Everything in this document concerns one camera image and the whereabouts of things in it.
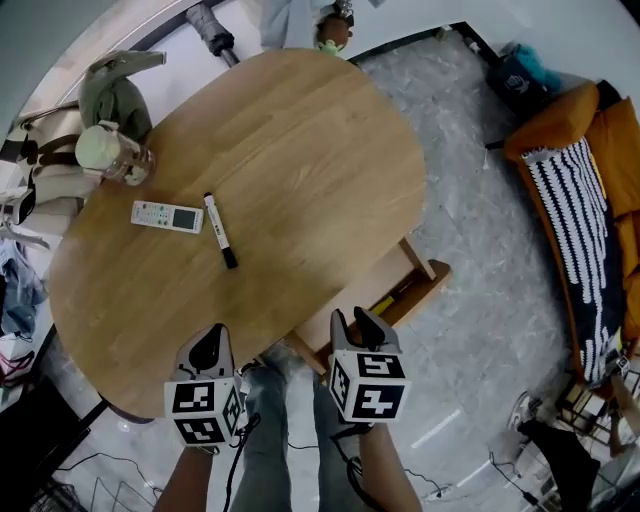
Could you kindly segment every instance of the tiled floor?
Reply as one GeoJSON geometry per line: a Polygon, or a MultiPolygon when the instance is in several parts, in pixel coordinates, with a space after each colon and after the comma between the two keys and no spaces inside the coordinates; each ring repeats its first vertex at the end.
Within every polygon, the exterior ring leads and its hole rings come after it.
{"type": "MultiPolygon", "coordinates": [[[[392,428],[398,450],[406,467],[440,484],[455,485],[484,466],[444,500],[425,500],[425,509],[523,510],[519,493],[486,465],[489,450],[500,460],[515,456],[520,439],[504,431],[513,402],[526,389],[553,400],[568,348],[564,305],[541,227],[515,172],[499,152],[486,155],[483,147],[509,134],[514,121],[483,81],[483,64],[455,34],[368,58],[361,67],[408,116],[424,146],[428,187],[412,238],[424,256],[453,268],[447,287],[399,329],[401,346],[412,356],[414,386],[402,422],[392,428]]],[[[97,402],[59,343],[45,368],[79,414],[97,402]]],[[[290,441],[314,444],[311,372],[300,366],[293,379],[290,441]]],[[[162,487],[180,449],[166,421],[131,425],[107,411],[68,463],[96,451],[130,457],[151,486],[162,487]]],[[[222,508],[232,455],[227,449],[215,460],[209,510],[222,508]]],[[[316,510],[317,453],[290,450],[288,459],[293,509],[316,510]]],[[[75,485],[87,508],[97,477],[112,494],[124,481],[153,502],[128,462],[98,457],[57,476],[75,485]]],[[[419,478],[412,481],[421,497],[433,490],[419,478]]],[[[119,499],[131,510],[151,509],[127,488],[119,499]]],[[[111,510],[112,504],[99,486],[93,510],[111,510]]]]}

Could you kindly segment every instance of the whiteboard marker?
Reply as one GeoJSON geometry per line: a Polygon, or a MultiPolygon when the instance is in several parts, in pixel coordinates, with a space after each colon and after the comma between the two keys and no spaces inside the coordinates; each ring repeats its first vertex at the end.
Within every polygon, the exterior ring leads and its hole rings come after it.
{"type": "Polygon", "coordinates": [[[238,266],[238,262],[236,261],[236,257],[233,255],[231,247],[229,247],[229,240],[227,240],[227,235],[224,232],[222,221],[220,220],[220,214],[218,213],[216,203],[210,192],[207,192],[204,195],[204,204],[209,212],[209,218],[211,219],[211,224],[213,224],[213,230],[216,232],[216,238],[218,239],[220,249],[222,249],[222,255],[224,256],[227,268],[236,268],[238,266]]]}

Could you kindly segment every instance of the person's leg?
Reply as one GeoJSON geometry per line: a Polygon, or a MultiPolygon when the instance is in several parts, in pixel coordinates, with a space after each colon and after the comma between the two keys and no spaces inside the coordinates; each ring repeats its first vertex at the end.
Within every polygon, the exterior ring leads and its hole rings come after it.
{"type": "MultiPolygon", "coordinates": [[[[347,479],[347,465],[330,437],[348,428],[340,423],[340,413],[331,398],[329,388],[319,383],[317,375],[313,382],[313,416],[320,449],[318,484],[320,487],[320,512],[358,512],[365,506],[347,479]]],[[[348,458],[360,456],[357,436],[338,441],[348,458]]]]}
{"type": "Polygon", "coordinates": [[[593,460],[573,432],[558,430],[535,419],[531,398],[523,394],[516,403],[509,426],[527,436],[540,449],[558,486],[565,512],[584,512],[600,463],[593,460]]]}
{"type": "Polygon", "coordinates": [[[243,374],[251,389],[245,401],[249,417],[260,414],[260,423],[244,447],[244,474],[231,512],[291,511],[291,479],[287,468],[286,382],[266,366],[243,374]]]}

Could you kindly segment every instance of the plush toy on floor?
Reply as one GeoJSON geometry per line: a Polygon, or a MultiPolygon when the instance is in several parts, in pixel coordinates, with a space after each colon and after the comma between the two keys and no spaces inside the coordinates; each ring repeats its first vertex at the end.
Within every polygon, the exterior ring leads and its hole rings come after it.
{"type": "Polygon", "coordinates": [[[316,39],[320,51],[329,55],[337,55],[349,42],[353,35],[349,30],[353,27],[353,9],[351,2],[336,2],[335,12],[329,14],[318,24],[316,39]]]}

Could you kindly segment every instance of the remote control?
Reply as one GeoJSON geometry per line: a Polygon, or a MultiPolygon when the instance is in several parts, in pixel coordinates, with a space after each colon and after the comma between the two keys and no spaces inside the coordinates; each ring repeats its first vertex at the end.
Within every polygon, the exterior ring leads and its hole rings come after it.
{"type": "Polygon", "coordinates": [[[202,229],[203,216],[204,213],[200,208],[149,201],[134,201],[131,209],[132,224],[184,231],[196,235],[202,229]]]}

